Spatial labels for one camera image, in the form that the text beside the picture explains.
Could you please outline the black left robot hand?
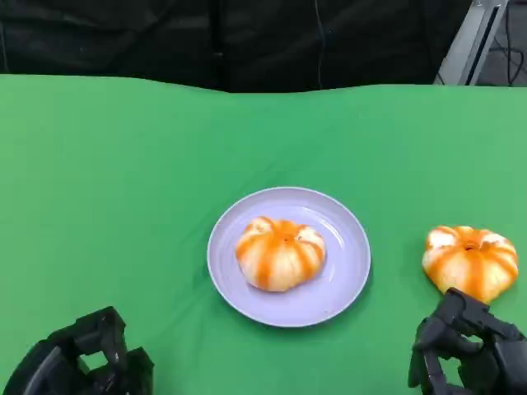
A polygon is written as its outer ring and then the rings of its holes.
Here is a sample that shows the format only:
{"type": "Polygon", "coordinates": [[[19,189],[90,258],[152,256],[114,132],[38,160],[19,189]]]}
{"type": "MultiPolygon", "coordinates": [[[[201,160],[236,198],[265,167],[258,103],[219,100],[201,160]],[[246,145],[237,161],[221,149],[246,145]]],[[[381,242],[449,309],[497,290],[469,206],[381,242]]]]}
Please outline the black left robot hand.
{"type": "Polygon", "coordinates": [[[35,343],[3,392],[152,395],[154,364],[143,348],[127,348],[124,329],[112,306],[78,318],[35,343]]]}

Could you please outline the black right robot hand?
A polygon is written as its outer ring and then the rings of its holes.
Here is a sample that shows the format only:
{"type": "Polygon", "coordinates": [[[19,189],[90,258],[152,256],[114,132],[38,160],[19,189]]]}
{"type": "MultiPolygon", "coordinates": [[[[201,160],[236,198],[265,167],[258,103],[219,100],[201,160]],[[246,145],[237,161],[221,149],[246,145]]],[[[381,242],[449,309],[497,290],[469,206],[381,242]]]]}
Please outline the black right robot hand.
{"type": "Polygon", "coordinates": [[[417,327],[408,386],[423,394],[525,394],[526,336],[451,287],[417,327]]]}

